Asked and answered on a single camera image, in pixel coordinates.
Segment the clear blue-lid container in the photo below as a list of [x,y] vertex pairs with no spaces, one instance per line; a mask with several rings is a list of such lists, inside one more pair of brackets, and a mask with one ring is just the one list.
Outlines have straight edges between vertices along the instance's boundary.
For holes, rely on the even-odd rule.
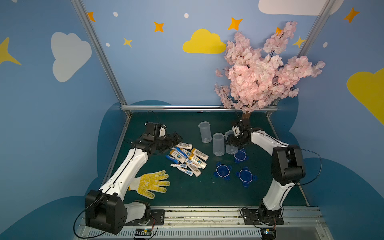
[[230,137],[234,136],[234,131],[229,130],[225,133],[225,143],[226,143],[226,153],[229,155],[234,155],[238,152],[238,148],[236,146],[229,144]]
[[213,134],[213,153],[215,156],[225,154],[225,135],[222,133]]
[[201,139],[203,143],[210,143],[212,141],[211,124],[207,121],[199,123]]

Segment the blue container lid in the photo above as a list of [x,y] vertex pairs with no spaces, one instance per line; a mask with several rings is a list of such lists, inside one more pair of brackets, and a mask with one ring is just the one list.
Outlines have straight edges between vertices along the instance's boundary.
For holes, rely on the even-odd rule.
[[241,180],[244,188],[248,188],[252,182],[258,180],[248,167],[243,167],[240,171],[236,172],[236,176]]
[[238,149],[237,153],[234,154],[234,159],[236,164],[240,164],[244,161],[247,161],[249,159],[246,149]]
[[218,162],[216,164],[216,170],[214,172],[214,176],[216,178],[222,178],[226,181],[229,181],[231,179],[231,171],[232,171],[232,166],[231,165],[224,165],[221,162]]

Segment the blue travel toothbrush case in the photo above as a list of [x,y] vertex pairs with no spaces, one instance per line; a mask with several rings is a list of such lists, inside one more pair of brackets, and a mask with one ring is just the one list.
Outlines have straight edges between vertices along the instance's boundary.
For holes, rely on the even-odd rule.
[[168,160],[172,161],[174,164],[179,164],[179,163],[180,163],[177,159],[175,159],[175,158],[172,157],[172,156],[166,155],[166,158],[167,158]]

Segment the white orange-cap lotion bottle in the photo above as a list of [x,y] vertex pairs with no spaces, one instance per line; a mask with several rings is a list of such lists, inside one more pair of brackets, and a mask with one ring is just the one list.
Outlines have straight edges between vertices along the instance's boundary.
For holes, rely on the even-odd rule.
[[186,143],[179,143],[177,145],[178,148],[180,149],[186,149],[186,150],[192,150],[193,149],[193,145],[192,144],[186,144]]

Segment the small white toothpaste tube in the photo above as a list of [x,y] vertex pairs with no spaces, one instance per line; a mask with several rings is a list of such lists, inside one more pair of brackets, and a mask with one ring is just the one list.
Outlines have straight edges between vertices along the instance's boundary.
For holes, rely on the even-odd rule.
[[177,169],[178,169],[179,171],[181,171],[181,172],[183,172],[183,173],[189,175],[189,176],[193,176],[193,175],[194,175],[194,173],[193,173],[191,170],[188,170],[188,169],[186,169],[186,168],[180,168],[180,167],[177,167]]

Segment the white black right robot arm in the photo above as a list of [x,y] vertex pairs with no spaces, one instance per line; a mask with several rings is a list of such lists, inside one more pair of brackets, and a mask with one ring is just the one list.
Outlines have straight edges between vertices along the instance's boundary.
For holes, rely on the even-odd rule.
[[288,145],[268,135],[260,129],[233,127],[233,135],[227,140],[228,145],[238,148],[253,143],[272,156],[272,183],[259,206],[258,221],[265,225],[281,222],[283,202],[289,191],[305,177],[302,150],[297,145]]

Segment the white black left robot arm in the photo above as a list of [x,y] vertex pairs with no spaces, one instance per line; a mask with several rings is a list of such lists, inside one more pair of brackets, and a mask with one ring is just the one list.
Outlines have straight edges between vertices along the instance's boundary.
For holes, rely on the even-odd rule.
[[137,173],[154,153],[163,153],[182,142],[177,133],[159,137],[143,135],[132,143],[127,157],[99,190],[91,190],[85,200],[86,226],[104,233],[118,234],[127,223],[136,221],[148,224],[153,218],[150,204],[134,201],[124,204],[128,191],[153,199],[154,193],[165,193],[170,185],[166,171],[144,174]]

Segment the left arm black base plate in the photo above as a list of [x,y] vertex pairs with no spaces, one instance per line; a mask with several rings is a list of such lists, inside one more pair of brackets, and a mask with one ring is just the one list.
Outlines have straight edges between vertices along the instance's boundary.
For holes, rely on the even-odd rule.
[[126,226],[163,226],[165,220],[164,210],[146,211],[141,219],[125,223]]

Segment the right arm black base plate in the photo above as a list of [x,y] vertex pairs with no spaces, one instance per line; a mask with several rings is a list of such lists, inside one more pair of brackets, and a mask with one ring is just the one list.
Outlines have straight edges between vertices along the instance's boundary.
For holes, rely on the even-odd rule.
[[270,211],[266,208],[249,209],[244,207],[240,210],[245,225],[283,225],[283,210]]

